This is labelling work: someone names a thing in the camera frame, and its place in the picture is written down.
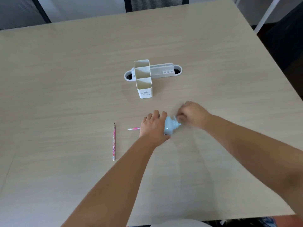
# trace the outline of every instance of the person's left hand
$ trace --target person's left hand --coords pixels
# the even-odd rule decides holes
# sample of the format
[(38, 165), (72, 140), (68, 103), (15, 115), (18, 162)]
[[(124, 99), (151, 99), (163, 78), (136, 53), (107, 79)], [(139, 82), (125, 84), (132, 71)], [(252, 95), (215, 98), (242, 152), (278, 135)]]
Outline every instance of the person's left hand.
[(154, 110), (153, 114), (148, 114), (141, 123), (140, 137), (148, 137), (155, 148), (170, 139), (169, 135), (164, 135), (166, 117), (165, 111), (160, 116), (159, 111)]

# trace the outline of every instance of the pink pencil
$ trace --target pink pencil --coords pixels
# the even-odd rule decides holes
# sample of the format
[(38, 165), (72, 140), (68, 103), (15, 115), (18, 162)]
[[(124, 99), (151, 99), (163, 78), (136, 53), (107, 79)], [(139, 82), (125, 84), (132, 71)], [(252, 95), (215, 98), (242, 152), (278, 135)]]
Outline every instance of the pink pencil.
[(130, 130), (140, 130), (140, 127), (128, 128), (127, 130), (128, 131), (130, 131)]
[(114, 123), (114, 144), (113, 144), (113, 161), (116, 160), (116, 124)]

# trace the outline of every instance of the light blue bottle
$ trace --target light blue bottle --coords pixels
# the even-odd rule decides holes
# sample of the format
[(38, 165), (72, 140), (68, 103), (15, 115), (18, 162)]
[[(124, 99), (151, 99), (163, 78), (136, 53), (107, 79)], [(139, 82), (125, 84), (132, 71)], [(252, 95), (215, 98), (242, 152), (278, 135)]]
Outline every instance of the light blue bottle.
[(172, 135), (174, 129), (178, 128), (180, 125), (181, 124), (178, 123), (176, 116), (174, 116), (174, 120), (172, 120), (172, 118), (167, 116), (165, 120), (164, 134)]

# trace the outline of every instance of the pen holder compartment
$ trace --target pen holder compartment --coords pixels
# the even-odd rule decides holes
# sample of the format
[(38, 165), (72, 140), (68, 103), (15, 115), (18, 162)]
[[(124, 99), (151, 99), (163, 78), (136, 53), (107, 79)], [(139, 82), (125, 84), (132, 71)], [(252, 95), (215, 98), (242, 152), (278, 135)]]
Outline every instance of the pen holder compartment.
[(134, 62), (136, 86), (141, 99), (152, 97), (152, 77), (149, 60)]

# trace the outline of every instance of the white pen holder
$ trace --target white pen holder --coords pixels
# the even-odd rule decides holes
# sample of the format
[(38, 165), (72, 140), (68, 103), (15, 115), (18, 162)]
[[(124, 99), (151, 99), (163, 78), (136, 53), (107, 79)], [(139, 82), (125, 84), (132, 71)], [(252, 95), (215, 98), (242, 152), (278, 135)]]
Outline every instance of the white pen holder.
[(124, 74), (127, 81), (136, 81), (141, 99), (152, 97), (152, 78), (178, 76), (182, 73), (180, 65), (173, 63), (150, 65), (149, 60), (135, 61), (134, 67)]

